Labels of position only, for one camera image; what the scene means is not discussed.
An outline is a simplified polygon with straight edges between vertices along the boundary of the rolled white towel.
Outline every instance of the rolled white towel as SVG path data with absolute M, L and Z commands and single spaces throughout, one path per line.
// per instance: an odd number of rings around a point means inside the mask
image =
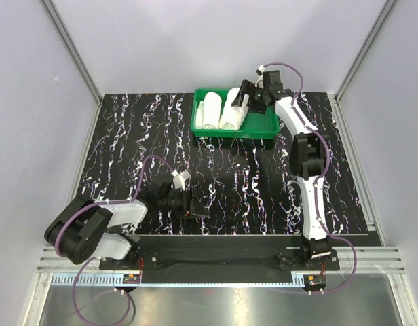
M 203 129 L 217 129 L 221 114 L 221 97 L 209 92 L 203 102 Z
M 239 130 L 241 128 L 242 122 L 244 122 L 248 113 L 248 95 L 244 95 L 244 102 L 241 107 L 231 106 L 233 100 L 238 95 L 239 90 L 239 87 L 235 87 L 229 91 L 224 105 L 223 114 L 221 115 L 221 119 L 218 124 L 219 129 Z
M 195 129 L 203 128 L 203 101 L 200 101 L 197 111 L 195 112 Z

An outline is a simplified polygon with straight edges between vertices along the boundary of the metal frame bar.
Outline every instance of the metal frame bar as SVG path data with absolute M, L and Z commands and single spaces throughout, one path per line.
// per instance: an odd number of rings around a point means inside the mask
M 357 151 L 354 142 L 352 141 L 351 132 L 349 131 L 345 114 L 340 106 L 340 103 L 336 101 L 334 95 L 328 95 L 328 98 L 337 123 L 343 148 L 349 162 L 349 167 L 351 168 L 352 177 L 354 178 L 354 183 L 356 184 L 358 196 L 360 197 L 363 212 L 366 215 L 365 217 L 368 222 L 368 229 L 369 231 L 376 230 L 381 240 L 381 244 L 385 245 L 383 231 L 379 224 L 379 219 L 377 218 L 377 212 L 366 182 L 366 177 L 364 176 L 360 161 L 358 160 Z
M 45 307 L 46 298 L 48 297 L 49 289 L 52 281 L 52 273 L 40 274 L 34 295 L 28 307 L 25 316 L 24 326 L 39 326 L 41 315 Z
M 88 90 L 90 91 L 91 95 L 93 96 L 96 103 L 100 103 L 102 101 L 103 95 L 99 92 L 94 80 L 90 76 L 86 65 L 82 61 L 79 52 L 77 51 L 75 44 L 73 43 L 69 32 L 67 31 L 64 22 L 62 21 L 58 10 L 56 9 L 54 2 L 52 0 L 40 0 L 43 4 L 48 16 L 51 18 L 52 23 L 54 24 L 58 35 L 60 36 L 64 46 L 66 47 L 69 56 L 72 58 L 72 61 L 75 63 L 79 73 L 83 81 L 85 82 Z
M 81 152 L 81 157 L 79 159 L 77 171 L 75 173 L 75 177 L 73 178 L 72 188 L 71 188 L 71 191 L 69 193 L 69 197 L 67 198 L 68 203 L 75 197 L 75 195 L 77 193 L 77 190 L 78 190 L 78 187 L 79 187 L 79 180 L 81 180 L 82 172 L 84 170 L 84 165 L 86 163 L 86 159 L 87 159 L 87 155 L 88 155 L 88 150 L 90 149 L 90 143 L 92 142 L 94 129 L 95 129 L 96 123 L 98 121 L 98 116 L 99 116 L 101 107 L 102 107 L 102 102 L 100 102 L 96 105 L 96 110 L 94 112 L 92 121 L 90 122 L 90 127 L 88 128 L 87 137 L 85 138 L 85 141 L 84 141 L 84 146 L 83 146 L 83 149 L 82 149 L 82 152 Z
M 337 90 L 335 94 L 335 98 L 340 101 L 343 97 L 343 95 L 346 92 L 346 89 L 351 84 L 352 79 L 354 78 L 355 74 L 358 71 L 358 68 L 360 68 L 360 65 L 362 64 L 364 58 L 366 57 L 368 51 L 370 50 L 372 44 L 375 42 L 379 32 L 383 28 L 385 22 L 389 18 L 395 4 L 398 2 L 398 0 L 387 0 L 379 12 L 379 15 L 376 19 L 376 21 L 373 23 L 372 29 L 370 30 L 369 34 L 367 35 L 366 39 L 364 40 L 364 43 L 362 47 L 360 48 L 360 51 L 357 54 L 357 57 L 355 58 L 354 62 L 352 63 L 352 66 L 349 68 L 349 71 L 347 75 L 345 76 L 345 79 L 342 81 L 342 84 L 340 88 Z
M 41 274 L 34 274 L 33 280 L 31 281 L 31 286 L 29 288 L 29 292 L 31 293 L 30 297 L 27 298 L 27 301 L 25 302 L 24 305 L 24 315 L 21 316 L 21 320 L 18 323 L 19 325 L 26 325 L 28 319 L 29 319 L 29 315 L 31 313 L 31 307 L 33 305 L 33 300 L 35 298 L 36 295 L 36 290 L 37 287 L 39 286 L 39 280 L 40 280 L 40 276 Z
M 288 249 L 298 249 L 299 247 L 288 247 Z M 334 247 L 339 257 L 341 270 L 327 271 L 327 274 L 349 273 L 354 265 L 354 255 L 350 247 Z M 356 247 L 358 257 L 357 273 L 385 273 L 403 274 L 404 267 L 400 260 L 399 252 L 396 247 Z M 43 251 L 41 260 L 37 267 L 38 273 L 77 273 L 81 265 L 72 264 L 65 257 L 55 254 L 52 246 L 48 245 Z M 90 262 L 85 269 L 85 273 L 108 274 L 111 271 L 99 270 L 98 260 Z M 138 274 L 138 270 L 127 271 L 128 274 Z M 296 270 L 293 274 L 309 274 L 309 270 Z
M 404 325 L 418 325 L 418 309 L 411 293 L 406 274 L 391 274 L 389 278 L 392 293 Z

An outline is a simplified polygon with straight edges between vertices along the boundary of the table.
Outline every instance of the table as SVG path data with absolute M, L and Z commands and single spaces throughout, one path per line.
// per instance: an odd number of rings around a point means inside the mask
M 210 217 L 175 220 L 169 212 L 124 225 L 137 234 L 298 234 L 299 186 L 288 167 L 292 137 L 280 121 L 273 141 L 198 139 L 190 131 L 193 94 L 107 94 L 79 184 L 79 193 L 123 199 L 134 193 L 142 160 L 154 153 L 177 171 L 190 170 L 193 195 Z M 299 106 L 329 134 L 330 169 L 324 183 L 328 228 L 367 233 L 366 221 L 326 93 L 303 93 Z M 145 183 L 168 172 L 155 160 Z

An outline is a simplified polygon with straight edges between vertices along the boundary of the white wall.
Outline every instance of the white wall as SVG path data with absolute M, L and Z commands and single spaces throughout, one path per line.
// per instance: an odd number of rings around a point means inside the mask
M 40 1 L 0 1 L 0 325 L 21 325 L 94 107 Z
M 342 100 L 379 220 L 418 304 L 418 1 L 399 1 Z
M 54 0 L 105 93 L 239 85 L 273 61 L 300 69 L 306 90 L 336 92 L 384 2 Z

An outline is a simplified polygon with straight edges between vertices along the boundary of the purple cable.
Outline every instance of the purple cable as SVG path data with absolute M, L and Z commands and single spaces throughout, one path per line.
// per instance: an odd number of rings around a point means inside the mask
M 94 257 L 90 258 L 89 260 L 87 260 L 84 265 L 82 265 L 81 269 L 79 270 L 78 274 L 75 277 L 75 280 L 73 281 L 73 286 L 72 286 L 72 301 L 73 301 L 73 307 L 75 309 L 76 315 L 87 325 L 90 326 L 118 326 L 120 325 L 128 316 L 129 311 L 130 311 L 130 303 L 132 298 L 130 297 L 129 293 L 123 291 L 122 293 L 124 293 L 128 299 L 128 307 L 126 308 L 125 314 L 115 323 L 112 324 L 108 324 L 108 325 L 101 325 L 101 324 L 95 324 L 92 323 L 91 321 L 87 320 L 81 313 L 81 311 L 78 309 L 78 305 L 76 304 L 76 284 L 78 283 L 79 277 L 81 276 L 82 271 L 84 270 L 84 268 L 87 267 L 87 265 L 89 263 L 91 263 L 93 261 L 93 259 L 95 259 Z
M 328 148 L 328 145 L 327 145 L 324 137 L 318 131 L 310 128 L 309 126 L 306 126 L 306 123 L 305 123 L 303 117 L 298 112 L 297 108 L 295 107 L 295 100 L 298 98 L 299 93 L 301 93 L 301 91 L 303 90 L 303 86 L 304 86 L 303 76 L 301 75 L 301 73 L 295 67 L 293 67 L 291 65 L 288 65 L 286 63 L 272 62 L 272 63 L 268 63 L 267 65 L 263 65 L 263 66 L 266 68 L 266 67 L 269 67 L 269 66 L 276 66 L 276 65 L 288 67 L 288 68 L 292 69 L 295 73 L 297 73 L 297 75 L 299 76 L 299 78 L 301 80 L 301 86 L 299 87 L 298 91 L 292 97 L 292 102 L 290 103 L 290 105 L 293 108 L 293 111 L 295 112 L 295 114 L 297 115 L 297 117 L 300 119 L 301 123 L 304 125 L 304 127 L 306 127 L 306 129 L 308 129 L 309 131 L 311 131 L 312 133 L 314 133 L 320 139 L 320 141 L 324 144 L 325 157 L 326 157 L 325 168 L 322 171 L 322 173 L 316 178 L 315 182 L 313 183 L 314 185 L 317 185 L 318 184 L 318 180 L 320 178 L 323 178 L 325 176 L 325 174 L 328 172 L 328 169 L 330 167 L 330 149 Z M 356 270 L 357 270 L 357 253 L 356 253 L 356 249 L 354 248 L 353 244 L 348 239 L 342 238 L 340 236 L 333 236 L 328 231 L 328 229 L 326 228 L 326 226 L 324 225 L 324 223 L 322 222 L 322 218 L 321 218 L 320 213 L 319 213 L 318 189 L 317 189 L 317 187 L 315 187 L 315 209 L 316 209 L 316 216 L 318 218 L 319 224 L 322 227 L 322 229 L 324 229 L 326 235 L 329 236 L 330 238 L 332 238 L 333 240 L 340 240 L 340 241 L 343 241 L 344 243 L 346 243 L 348 246 L 351 247 L 352 253 L 354 255 L 354 266 L 352 268 L 352 273 L 349 275 L 349 278 L 346 280 L 346 282 L 344 282 L 339 287 L 336 287 L 334 289 L 325 291 L 325 293 L 335 293 L 335 292 L 337 292 L 339 290 L 344 289 L 346 286 L 348 286 L 348 284 L 350 284 L 351 281 L 352 281 L 352 279 L 354 278 L 354 275 L 355 275 Z
M 100 298 L 101 298 L 101 297 L 103 297 L 104 295 L 106 295 L 106 294 L 110 294 L 110 293 L 112 293 L 112 292 L 114 292 L 114 290 L 113 290 L 113 289 L 106 290 L 105 292 L 99 293 L 99 294 L 98 294 L 98 295 L 96 295 L 93 299 L 91 299 L 91 300 L 90 300 L 90 302 L 88 302 L 87 304 L 84 304 L 82 307 L 78 307 L 78 310 L 81 312 L 82 310 L 84 310 L 84 309 L 86 309 L 87 307 L 91 306 L 94 302 L 96 302 L 98 299 L 100 299 Z M 60 310 L 60 312 L 61 312 L 63 315 L 65 315 L 65 316 L 73 316 L 74 314 L 76 314 L 75 309 L 73 309 L 73 311 L 71 311 L 71 312 L 64 311 L 64 310 L 61 308 L 61 303 L 58 301 L 58 299 L 57 299 L 56 301 L 57 301 L 57 302 L 56 302 L 56 305 L 57 305 L 58 309 Z
M 138 196 L 138 193 L 140 192 L 141 185 L 143 184 L 144 166 L 146 165 L 146 162 L 147 162 L 147 160 L 148 160 L 149 158 L 157 158 L 159 161 L 161 161 L 163 164 L 165 164 L 165 165 L 168 167 L 168 169 L 170 170 L 170 172 L 173 172 L 173 171 L 174 171 L 174 169 L 171 167 L 171 165 L 169 165 L 169 163 L 167 163 L 167 162 L 166 162 L 163 158 L 161 158 L 160 156 L 158 156 L 158 155 L 154 155 L 154 154 L 151 154 L 151 155 L 147 156 L 147 157 L 146 157 L 146 158 L 142 161 L 140 179 L 138 180 L 138 186 L 136 187 L 135 194 L 134 194 L 134 196 L 132 197 L 132 200 L 135 200 L 135 199 L 136 199 L 136 197 Z
M 143 184 L 143 175 L 144 175 L 144 167 L 146 165 L 146 162 L 149 158 L 157 158 L 159 161 L 161 161 L 161 163 L 165 164 L 168 169 L 172 172 L 174 171 L 173 168 L 171 167 L 171 165 L 169 165 L 169 163 L 167 163 L 163 158 L 161 158 L 158 155 L 148 155 L 143 161 L 142 161 L 142 166 L 141 166 L 141 172 L 140 172 L 140 179 L 138 180 L 138 186 L 136 187 L 135 190 L 135 194 L 132 197 L 132 201 L 134 201 L 136 199 L 136 197 L 138 196 L 138 193 L 140 192 L 141 189 L 141 185 Z M 93 207 L 97 207 L 100 205 L 107 205 L 107 204 L 127 204 L 129 203 L 129 200 L 110 200 L 110 201 L 101 201 L 101 202 L 94 202 L 93 204 L 87 205 L 84 208 L 80 209 L 79 211 L 77 211 L 75 214 L 72 215 L 72 217 L 63 225 L 63 227 L 61 228 L 61 230 L 59 231 L 58 235 L 57 235 L 57 239 L 55 240 L 55 252 L 57 255 L 59 255 L 60 257 L 64 257 L 64 255 L 62 254 L 61 250 L 60 250 L 60 242 L 61 239 L 64 235 L 64 233 L 66 232 L 67 228 L 74 222 L 74 220 L 76 220 L 82 213 L 92 209 Z

